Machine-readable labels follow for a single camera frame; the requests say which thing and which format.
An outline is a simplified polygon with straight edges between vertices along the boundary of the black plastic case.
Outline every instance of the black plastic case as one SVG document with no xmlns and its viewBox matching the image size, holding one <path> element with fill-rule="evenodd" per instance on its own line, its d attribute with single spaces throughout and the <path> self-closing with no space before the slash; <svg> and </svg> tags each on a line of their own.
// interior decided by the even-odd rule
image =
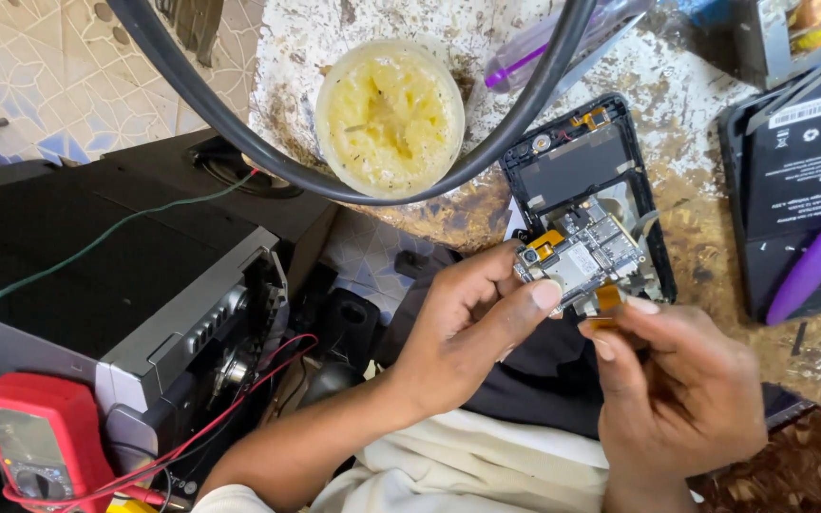
<svg viewBox="0 0 821 513">
<path fill-rule="evenodd" d="M 615 130 L 619 134 L 620 142 L 625 156 L 632 160 L 632 166 L 622 172 L 611 170 L 610 173 L 604 173 L 599 170 L 597 165 L 591 165 L 589 162 L 584 169 L 566 169 L 560 179 L 565 183 L 564 187 L 570 187 L 571 183 L 576 183 L 576 189 L 572 193 L 566 193 L 562 201 L 553 202 L 531 208 L 528 206 L 530 201 L 530 194 L 525 190 L 525 180 L 521 175 L 521 171 L 528 168 L 529 165 L 537 162 L 537 160 L 544 155 L 553 152 L 554 149 L 571 144 L 578 141 L 589 134 L 587 126 L 573 126 L 571 120 L 576 117 L 582 117 L 588 112 L 594 111 L 599 107 L 607 110 L 610 116 L 610 124 L 601 127 L 594 131 L 599 133 L 604 130 Z M 550 136 L 550 146 L 539 154 L 533 151 L 524 152 L 525 147 L 530 150 L 535 138 L 542 134 Z M 607 156 L 605 152 L 588 152 L 592 158 L 603 161 Z M 651 184 L 648 176 L 645 175 L 645 162 L 641 157 L 639 149 L 638 137 L 636 136 L 635 126 L 632 123 L 632 116 L 630 114 L 629 105 L 625 98 L 619 93 L 611 93 L 609 95 L 600 97 L 583 105 L 575 111 L 568 112 L 563 116 L 546 123 L 543 126 L 536 128 L 523 135 L 504 155 L 499 159 L 499 164 L 506 174 L 506 180 L 512 189 L 512 195 L 518 202 L 518 206 L 525 218 L 525 224 L 528 226 L 529 237 L 524 237 L 527 241 L 540 237 L 545 228 L 540 221 L 540 216 L 557 208 L 561 204 L 572 204 L 579 202 L 592 193 L 599 192 L 616 185 L 622 181 L 628 181 L 630 188 L 635 197 L 635 203 L 639 209 L 639 215 L 644 216 L 646 213 L 655 210 L 654 198 L 651 193 Z M 660 280 L 660 290 L 668 302 L 674 302 L 677 298 L 677 285 L 673 277 L 673 269 L 670 267 L 670 260 L 667 255 L 667 247 L 664 244 L 664 234 L 660 229 L 660 224 L 655 223 L 648 235 L 648 245 L 651 256 L 651 262 L 654 263 L 655 270 Z"/>
<path fill-rule="evenodd" d="M 718 134 L 724 159 L 724 175 L 731 204 L 734 236 L 744 276 L 746 311 L 751 319 L 760 323 L 765 322 L 765 316 L 778 288 L 800 258 L 801 252 L 798 249 L 808 247 L 821 231 L 819 224 L 804 231 L 750 237 L 746 229 L 746 217 L 751 211 L 761 212 L 769 208 L 765 198 L 750 197 L 749 194 L 749 160 L 753 153 L 754 139 L 745 134 L 747 123 L 768 100 L 777 98 L 789 87 L 791 85 L 785 85 L 746 99 L 728 108 L 719 119 Z M 820 97 L 821 85 L 803 100 Z M 789 319 L 820 312 L 821 285 Z"/>
</svg>

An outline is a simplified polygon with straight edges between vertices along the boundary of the purple handle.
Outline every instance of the purple handle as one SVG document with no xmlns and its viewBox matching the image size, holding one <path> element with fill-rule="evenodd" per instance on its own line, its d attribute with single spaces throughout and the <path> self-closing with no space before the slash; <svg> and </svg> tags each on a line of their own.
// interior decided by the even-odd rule
<svg viewBox="0 0 821 513">
<path fill-rule="evenodd" d="M 821 233 L 793 266 L 791 274 L 778 289 L 765 322 L 769 326 L 786 320 L 799 309 L 821 284 Z"/>
</svg>

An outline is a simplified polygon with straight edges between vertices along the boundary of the black cloth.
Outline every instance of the black cloth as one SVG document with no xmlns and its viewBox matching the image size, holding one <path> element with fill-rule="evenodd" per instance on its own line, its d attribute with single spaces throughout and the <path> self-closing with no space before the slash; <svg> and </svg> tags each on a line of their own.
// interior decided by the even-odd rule
<svg viewBox="0 0 821 513">
<path fill-rule="evenodd" d="M 410 286 L 377 348 L 375 360 L 394 364 L 440 269 L 461 257 L 437 247 Z M 541 322 L 535 332 L 501 363 L 462 408 L 498 420 L 554 427 L 598 439 L 604 394 L 594 344 L 581 336 L 576 319 Z"/>
</svg>

